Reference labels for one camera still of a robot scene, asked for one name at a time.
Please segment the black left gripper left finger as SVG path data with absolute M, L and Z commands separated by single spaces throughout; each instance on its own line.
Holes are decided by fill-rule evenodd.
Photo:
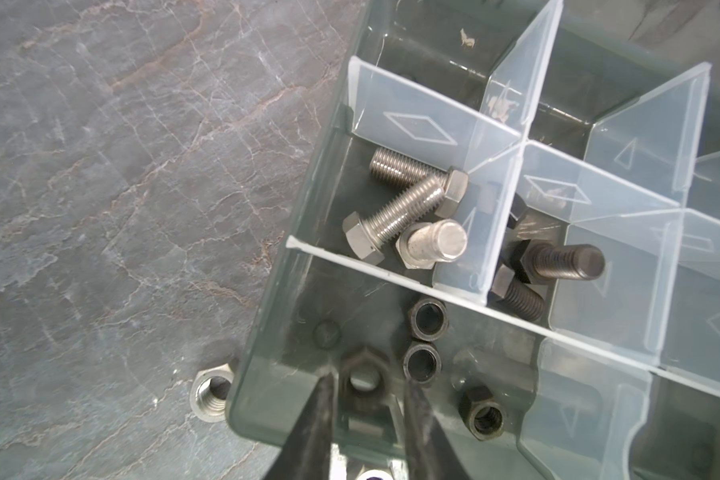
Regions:
M 264 479 L 329 479 L 336 378 L 319 378 Z

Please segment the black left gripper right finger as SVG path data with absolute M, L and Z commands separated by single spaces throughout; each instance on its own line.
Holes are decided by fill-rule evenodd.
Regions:
M 404 388 L 405 455 L 409 479 L 469 479 L 423 389 Z

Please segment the silver hex bolt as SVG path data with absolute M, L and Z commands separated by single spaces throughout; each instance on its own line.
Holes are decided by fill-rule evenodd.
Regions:
M 445 179 L 432 173 L 416 181 L 367 218 L 352 212 L 342 222 L 351 250 L 360 260 L 378 265 L 384 259 L 382 247 L 416 221 L 430 213 L 440 218 L 452 216 L 468 185 L 468 174 L 451 168 Z

